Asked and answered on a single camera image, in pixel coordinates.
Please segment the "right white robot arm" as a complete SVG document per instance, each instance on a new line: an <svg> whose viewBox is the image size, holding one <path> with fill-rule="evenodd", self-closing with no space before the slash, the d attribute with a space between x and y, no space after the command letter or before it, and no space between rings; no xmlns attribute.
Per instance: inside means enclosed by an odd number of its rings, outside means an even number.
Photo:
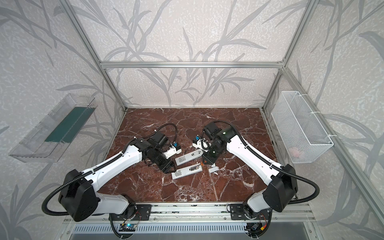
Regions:
<svg viewBox="0 0 384 240"><path fill-rule="evenodd" d="M263 191L249 196L243 206L251 217L262 210L272 209L282 212L291 202L298 191L295 169L290 166L271 160L252 145L250 145L234 127L221 129L216 124L206 126L203 133L211 140L208 147L205 141L202 142L202 149L205 151L203 160L212 165L219 158L220 154L227 151L250 167L267 186Z"/></svg>

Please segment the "white battery cover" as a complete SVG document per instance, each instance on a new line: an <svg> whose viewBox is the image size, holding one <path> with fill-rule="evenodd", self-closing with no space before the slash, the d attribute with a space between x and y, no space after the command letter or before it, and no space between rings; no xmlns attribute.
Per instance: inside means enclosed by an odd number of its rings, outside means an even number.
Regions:
<svg viewBox="0 0 384 240"><path fill-rule="evenodd" d="M216 171L218 171L218 170L219 170L218 167L213 167L213 168L210 168L210 169L209 169L209 173L214 173L214 172L216 172Z"/></svg>

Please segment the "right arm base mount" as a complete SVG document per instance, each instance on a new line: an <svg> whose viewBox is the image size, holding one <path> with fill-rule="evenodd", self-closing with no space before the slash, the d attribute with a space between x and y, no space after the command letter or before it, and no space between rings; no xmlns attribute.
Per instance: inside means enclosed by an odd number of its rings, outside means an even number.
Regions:
<svg viewBox="0 0 384 240"><path fill-rule="evenodd" d="M228 204L226 206L226 209L230 213L231 220L233 221L246 221L246 220L256 219L256 218L250 218L246 215L243 204Z"/></svg>

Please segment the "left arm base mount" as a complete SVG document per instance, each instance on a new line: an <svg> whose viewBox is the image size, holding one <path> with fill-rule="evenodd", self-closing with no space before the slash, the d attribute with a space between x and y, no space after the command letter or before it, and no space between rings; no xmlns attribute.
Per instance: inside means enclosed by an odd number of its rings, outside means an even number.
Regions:
<svg viewBox="0 0 384 240"><path fill-rule="evenodd" d="M116 221L148 221L151 215L152 205L138 204L129 205L128 208L120 215L110 214L109 220Z"/></svg>

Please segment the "white remote with coloured buttons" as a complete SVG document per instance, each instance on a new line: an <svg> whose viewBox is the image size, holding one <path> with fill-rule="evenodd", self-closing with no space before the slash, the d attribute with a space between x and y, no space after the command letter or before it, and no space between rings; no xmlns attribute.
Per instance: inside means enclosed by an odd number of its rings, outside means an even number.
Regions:
<svg viewBox="0 0 384 240"><path fill-rule="evenodd" d="M187 167L178 169L174 173L172 173L172 179L173 180L180 179L180 178L183 178L192 174L196 174L202 171L203 171L203 168L201 164L187 166Z"/></svg>

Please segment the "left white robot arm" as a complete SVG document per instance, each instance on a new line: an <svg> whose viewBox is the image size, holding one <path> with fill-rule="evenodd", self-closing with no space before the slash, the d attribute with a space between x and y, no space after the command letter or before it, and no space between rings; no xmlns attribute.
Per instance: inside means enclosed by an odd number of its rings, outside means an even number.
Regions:
<svg viewBox="0 0 384 240"><path fill-rule="evenodd" d="M69 172L59 202L76 222L92 215L125 215L132 210L134 201L126 195L100 194L100 188L127 168L146 159L167 174L175 166L171 157L181 151L178 143L171 144L166 152L162 152L162 145L155 140L133 139L123 151L89 168L88 176L82 176L77 170Z"/></svg>

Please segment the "plain white remote control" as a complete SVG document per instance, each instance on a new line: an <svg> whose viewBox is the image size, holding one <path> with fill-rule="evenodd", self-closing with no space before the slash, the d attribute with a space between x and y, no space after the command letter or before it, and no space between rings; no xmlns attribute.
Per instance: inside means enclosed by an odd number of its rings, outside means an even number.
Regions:
<svg viewBox="0 0 384 240"><path fill-rule="evenodd" d="M204 151L201 149L197 149L193 152L190 152L188 154L185 154L183 156L180 156L175 159L176 165L180 166L182 164L185 164L187 162L190 162L192 160L195 160L203 155Z"/></svg>

